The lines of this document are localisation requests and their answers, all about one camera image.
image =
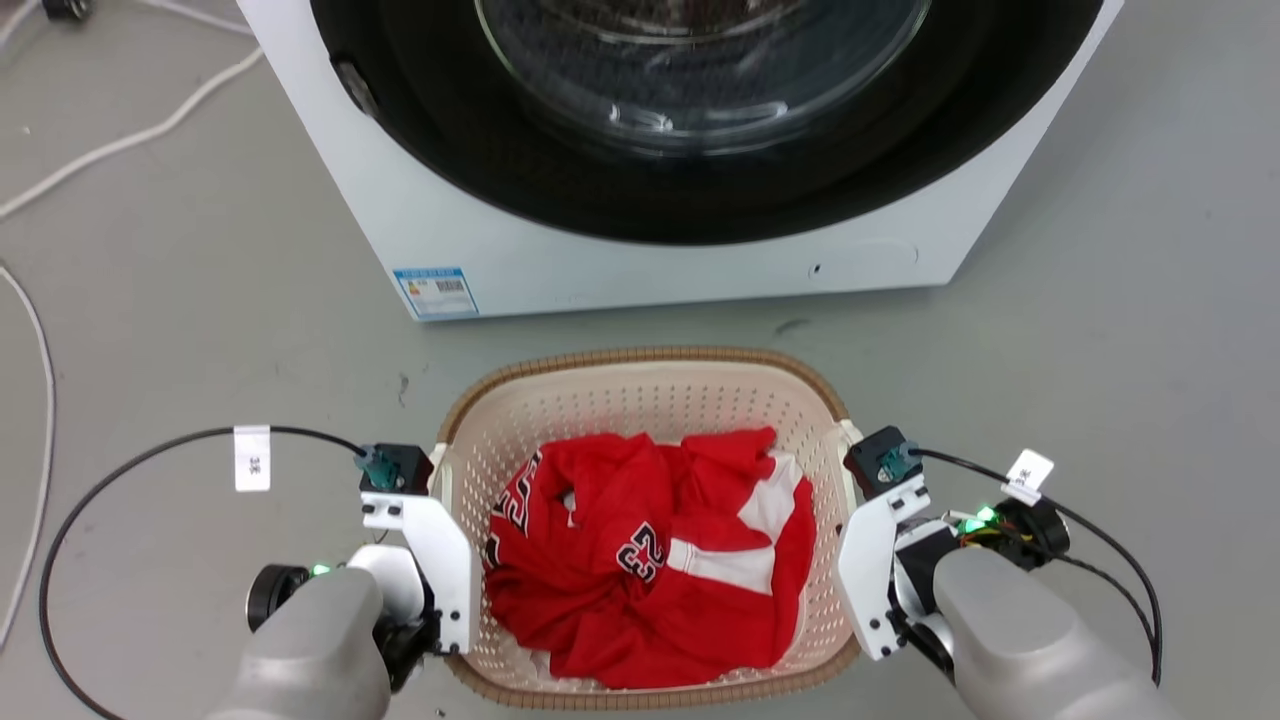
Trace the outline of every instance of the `perforated basket wall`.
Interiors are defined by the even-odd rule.
[[[451,657],[453,673],[481,696],[518,707],[640,710],[732,702],[818,685],[858,655],[833,584],[837,528],[854,507],[840,459],[844,404],[812,369],[785,355],[730,348],[646,348],[570,355],[504,368],[468,389],[439,441],[449,445],[448,487],[436,488],[479,552],[489,509],[543,443],[591,433],[687,434],[772,425],[814,486],[818,542],[801,598],[796,639],[772,669],[735,670],[713,683],[667,691],[609,691],[558,680],[545,659],[518,647],[484,600],[480,639]]]

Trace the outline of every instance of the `gray floor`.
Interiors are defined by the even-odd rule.
[[[0,197],[157,122],[251,47],[123,0],[83,32],[31,23],[0,55]],[[822,372],[864,428],[896,423],[997,465],[1025,446],[1055,457],[1052,492],[1111,528],[1161,589],[1174,703],[1188,719],[1275,717],[1277,67],[1274,0],[1130,0],[946,288],[424,328],[261,65],[172,136],[0,224],[0,261],[42,311],[58,370],[51,519],[114,465],[183,430],[297,423],[426,442],[468,383],[516,360],[774,347]],[[33,336],[4,288],[0,363],[6,597],[45,407]],[[998,497],[961,473],[932,478],[945,506]],[[229,445],[209,442],[101,496],[52,584],[58,638],[86,688],[133,720],[211,707],[247,637],[242,598],[256,570],[340,559],[366,537],[340,452],[278,441],[275,486],[234,495]],[[1076,538],[1082,557],[1119,569],[1101,543]],[[1123,600],[1069,568],[1043,575],[1146,662]],[[86,716],[44,659],[33,594],[0,657],[3,712]],[[525,715],[431,665],[392,716],[436,708]],[[859,661],[803,696],[682,715],[801,712],[968,715],[909,653]]]

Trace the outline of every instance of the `white cable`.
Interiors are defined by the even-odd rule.
[[[9,38],[13,37],[15,32],[18,32],[18,26],[20,26],[23,20],[26,20],[32,13],[35,13],[36,8],[38,6],[40,6],[40,0],[27,0],[26,3],[19,5],[18,9],[14,10],[12,15],[9,15],[9,19],[5,20],[3,27],[0,27],[0,50],[4,50],[4,46],[9,44]]]
[[[81,155],[79,158],[64,165],[54,174],[36,183],[36,186],[32,187],[31,190],[18,195],[17,197],[9,200],[4,205],[0,205],[0,222],[4,222],[9,215],[17,213],[32,200],[49,192],[58,183],[83,170],[84,168],[92,165],[93,163],[97,163],[99,160],[102,160],[105,158],[110,158],[111,155],[128,150],[129,147],[142,145],[143,142],[150,142],[168,133],[173,128],[178,127],[178,123],[184,120],[187,115],[191,113],[191,110],[195,109],[196,105],[198,105],[205,97],[209,97],[209,95],[212,94],[215,90],[227,85],[236,77],[243,74],[246,70],[253,67],[253,63],[257,63],[261,58],[262,58],[262,49],[259,47],[257,50],[250,53],[248,56],[241,60],[239,63],[236,63],[234,65],[209,78],[209,82],[200,86],[200,90],[193,92],[191,97],[188,97],[182,105],[179,105],[178,109],[172,115],[169,115],[168,120],[155,127],[138,131],[128,137],[122,137],[115,142],[110,142],[108,145],[104,145],[102,147],[99,147],[97,150]]]
[[[27,591],[31,566],[36,561],[36,546],[40,544],[40,530],[45,524],[45,506],[49,501],[49,477],[54,465],[54,364],[49,359],[49,342],[45,340],[45,327],[40,324],[40,316],[36,315],[36,306],[31,304],[27,291],[22,290],[22,286],[18,284],[18,281],[9,274],[9,270],[4,265],[0,265],[0,277],[9,281],[9,284],[13,286],[13,290],[18,293],[18,299],[22,300],[22,305],[27,309],[27,315],[31,316],[32,327],[36,328],[36,338],[40,341],[40,359],[45,364],[45,405],[47,407],[45,411],[45,459],[40,470],[40,491],[36,496],[36,520],[31,527],[31,541],[27,543],[27,555],[23,557],[22,569],[18,571],[18,583],[14,585],[13,597],[9,600],[9,611],[5,612],[4,625],[0,625],[0,652],[4,652],[4,646],[9,642],[9,632],[13,630],[13,623],[18,618],[18,605]]]
[[[225,20],[216,15],[210,15],[209,13],[202,13],[195,8],[188,8],[180,3],[170,3],[169,0],[138,0],[143,5],[150,5],[152,8],[159,8],[161,10],[169,10],[170,13],[178,13],[179,15],[186,15],[193,20],[200,20],[205,24],[214,27],[220,27],[223,29],[229,29],[232,32],[238,32],[241,35],[247,35],[253,37],[253,31],[248,26],[241,24],[232,20]]]

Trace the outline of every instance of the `washing machine door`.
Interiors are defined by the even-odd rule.
[[[532,222],[712,245],[872,211],[1048,91],[1102,0],[312,0],[408,152]]]

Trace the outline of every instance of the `white tag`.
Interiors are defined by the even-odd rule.
[[[271,489],[271,427],[236,425],[236,492]]]
[[[1023,505],[1036,505],[1041,498],[1039,487],[1052,471],[1052,460],[1034,450],[1024,450],[1014,466],[1005,474],[1009,483],[1001,486],[1000,489]]]

